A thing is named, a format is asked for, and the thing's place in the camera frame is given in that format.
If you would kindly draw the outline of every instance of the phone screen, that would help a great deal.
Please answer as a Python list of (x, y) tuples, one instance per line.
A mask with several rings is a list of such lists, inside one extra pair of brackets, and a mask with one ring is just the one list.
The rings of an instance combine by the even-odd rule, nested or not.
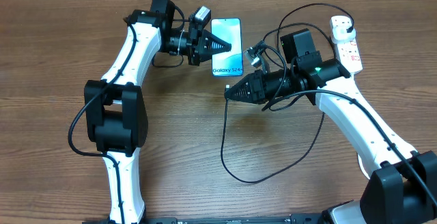
[(240, 76), (243, 74), (241, 46), (241, 25), (239, 18), (220, 18), (211, 21), (211, 33), (230, 43), (229, 52), (212, 56), (212, 74), (214, 76)]

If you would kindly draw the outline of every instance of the wood grain surface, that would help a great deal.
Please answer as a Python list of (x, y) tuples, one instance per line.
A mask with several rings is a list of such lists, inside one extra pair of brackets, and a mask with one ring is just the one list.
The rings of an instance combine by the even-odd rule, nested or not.
[[(151, 1), (0, 0), (0, 223), (107, 217), (103, 161), (75, 154), (67, 131), (83, 105), (86, 81), (100, 79), (121, 49), (122, 18), (135, 8), (147, 10)], [(437, 0), (172, 1), (187, 15), (206, 5), (213, 17), (241, 18), (244, 48), (300, 5), (341, 6), (356, 21), (364, 65), (356, 82), (363, 95), (420, 152), (437, 150)], [(307, 8), (286, 22), (315, 23), (328, 31), (336, 14), (332, 8)], [(311, 31), (323, 59), (331, 58), (326, 40)], [(178, 60), (156, 57), (162, 63)], [(254, 71), (246, 60), (244, 67), (245, 74)], [(210, 62), (149, 68), (143, 96), (150, 127), (140, 157), (148, 217), (282, 216), (360, 198), (367, 180), (356, 152), (329, 118), (297, 166), (257, 185), (229, 176), (220, 162), (223, 90), (239, 79), (214, 78)], [(320, 116), (304, 99), (278, 113), (231, 102), (225, 144), (229, 169), (256, 180), (294, 162), (309, 147)], [(74, 142), (95, 151), (84, 120)]]

